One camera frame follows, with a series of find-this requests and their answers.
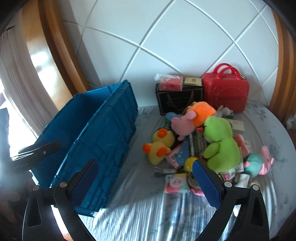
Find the toy pile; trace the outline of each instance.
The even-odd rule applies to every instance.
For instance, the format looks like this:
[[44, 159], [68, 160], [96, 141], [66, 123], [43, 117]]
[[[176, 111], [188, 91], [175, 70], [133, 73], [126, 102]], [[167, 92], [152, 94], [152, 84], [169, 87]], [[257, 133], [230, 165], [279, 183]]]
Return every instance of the toy pile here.
[[193, 102], [182, 113], [167, 113], [165, 125], [152, 135], [152, 143], [143, 151], [151, 164], [166, 160], [172, 167], [155, 167], [156, 175], [165, 176], [165, 193], [192, 191], [203, 196], [192, 175], [192, 164], [202, 159], [224, 181], [247, 187], [249, 178], [269, 172], [274, 159], [266, 146], [252, 153], [243, 122], [233, 120], [232, 111], [219, 107], [216, 111], [206, 102]]

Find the red suitcase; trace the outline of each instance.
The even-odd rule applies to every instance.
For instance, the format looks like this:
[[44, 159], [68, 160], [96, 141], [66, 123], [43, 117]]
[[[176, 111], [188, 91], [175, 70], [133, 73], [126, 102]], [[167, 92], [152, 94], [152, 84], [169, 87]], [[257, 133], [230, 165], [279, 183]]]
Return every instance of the red suitcase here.
[[[227, 66], [218, 72], [221, 66]], [[202, 77], [205, 88], [205, 101], [218, 108], [227, 106], [234, 113], [243, 112], [249, 93], [249, 82], [240, 75], [239, 71], [230, 64], [222, 63], [216, 66], [212, 73], [206, 73]]]

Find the tiled wall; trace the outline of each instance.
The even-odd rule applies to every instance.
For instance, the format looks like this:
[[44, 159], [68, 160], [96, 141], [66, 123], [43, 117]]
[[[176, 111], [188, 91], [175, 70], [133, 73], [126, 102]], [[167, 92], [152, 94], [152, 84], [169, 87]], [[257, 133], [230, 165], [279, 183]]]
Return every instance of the tiled wall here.
[[132, 83], [140, 107], [157, 105], [156, 73], [200, 77], [227, 62], [268, 105], [278, 37], [262, 0], [59, 0], [66, 29], [93, 87]]

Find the blue round object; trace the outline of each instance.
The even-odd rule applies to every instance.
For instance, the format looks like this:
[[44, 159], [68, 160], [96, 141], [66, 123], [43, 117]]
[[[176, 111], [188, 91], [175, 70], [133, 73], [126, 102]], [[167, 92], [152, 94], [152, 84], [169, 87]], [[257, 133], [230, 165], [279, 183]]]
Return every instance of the blue round object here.
[[174, 112], [166, 113], [165, 120], [171, 122], [174, 117], [178, 117], [178, 115]]

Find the yellow ball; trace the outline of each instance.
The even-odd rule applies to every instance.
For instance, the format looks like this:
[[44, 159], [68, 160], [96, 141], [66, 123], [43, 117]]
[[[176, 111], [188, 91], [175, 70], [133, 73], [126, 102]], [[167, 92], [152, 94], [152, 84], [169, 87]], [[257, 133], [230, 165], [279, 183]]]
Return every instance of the yellow ball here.
[[184, 171], [186, 172], [192, 172], [192, 164], [195, 160], [197, 160], [198, 158], [196, 158], [195, 156], [191, 156], [189, 157], [184, 164]]

